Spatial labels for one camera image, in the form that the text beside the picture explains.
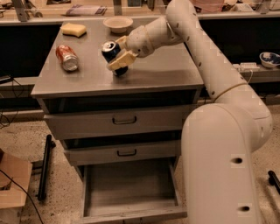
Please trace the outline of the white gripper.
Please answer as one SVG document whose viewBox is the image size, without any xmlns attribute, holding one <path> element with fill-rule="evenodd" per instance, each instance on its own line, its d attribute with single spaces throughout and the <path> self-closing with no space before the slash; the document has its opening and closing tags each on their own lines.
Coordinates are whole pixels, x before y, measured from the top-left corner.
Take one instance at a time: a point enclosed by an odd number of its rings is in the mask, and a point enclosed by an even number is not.
<svg viewBox="0 0 280 224">
<path fill-rule="evenodd" d="M 135 62 L 137 56 L 145 58 L 154 53 L 155 49 L 145 26 L 141 25 L 133 30 L 128 37 L 122 36 L 115 41 L 121 50 L 114 59 L 107 64 L 107 69 L 115 71 L 125 68 Z"/>
</svg>

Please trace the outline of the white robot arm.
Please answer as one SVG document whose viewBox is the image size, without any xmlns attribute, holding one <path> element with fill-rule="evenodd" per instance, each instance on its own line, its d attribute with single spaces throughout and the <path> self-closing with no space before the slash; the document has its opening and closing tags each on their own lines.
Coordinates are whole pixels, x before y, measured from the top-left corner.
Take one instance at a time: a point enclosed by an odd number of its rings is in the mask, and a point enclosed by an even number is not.
<svg viewBox="0 0 280 224">
<path fill-rule="evenodd" d="M 272 132 L 260 97 L 200 26 L 190 0 L 171 0 L 166 14 L 118 39 L 115 71 L 161 46 L 186 43 L 211 103 L 182 129 L 181 156 L 189 224 L 263 224 L 251 154 Z"/>
</svg>

